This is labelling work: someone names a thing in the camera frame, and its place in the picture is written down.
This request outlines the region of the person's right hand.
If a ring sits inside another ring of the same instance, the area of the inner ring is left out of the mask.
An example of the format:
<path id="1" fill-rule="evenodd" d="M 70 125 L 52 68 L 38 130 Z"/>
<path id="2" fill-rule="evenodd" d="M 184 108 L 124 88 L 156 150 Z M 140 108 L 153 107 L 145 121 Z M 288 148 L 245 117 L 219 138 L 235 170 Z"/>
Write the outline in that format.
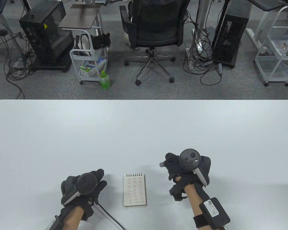
<path id="1" fill-rule="evenodd" d="M 179 163 L 178 155 L 167 153 L 164 166 L 168 170 L 168 179 L 173 180 L 175 183 L 175 185 L 170 189 L 170 194 L 172 196 L 186 193 L 184 188 L 189 184 L 193 184 L 195 186 L 198 194 L 202 193 L 204 196 L 207 196 L 203 190 L 204 184 L 201 182 L 199 176 L 194 174 L 192 171 L 183 169 Z"/>

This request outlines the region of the person's left hand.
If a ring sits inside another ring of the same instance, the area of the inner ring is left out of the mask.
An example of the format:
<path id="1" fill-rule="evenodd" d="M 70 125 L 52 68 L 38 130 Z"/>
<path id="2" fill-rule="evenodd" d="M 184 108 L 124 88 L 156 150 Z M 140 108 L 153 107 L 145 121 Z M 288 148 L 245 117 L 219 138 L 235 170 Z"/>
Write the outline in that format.
<path id="1" fill-rule="evenodd" d="M 61 184 L 63 209 L 60 211 L 61 221 L 77 206 L 84 210 L 81 220 L 87 221 L 94 213 L 93 204 L 99 204 L 100 192 L 107 186 L 107 181 L 102 180 L 104 170 L 98 169 L 78 176 L 69 176 Z"/>

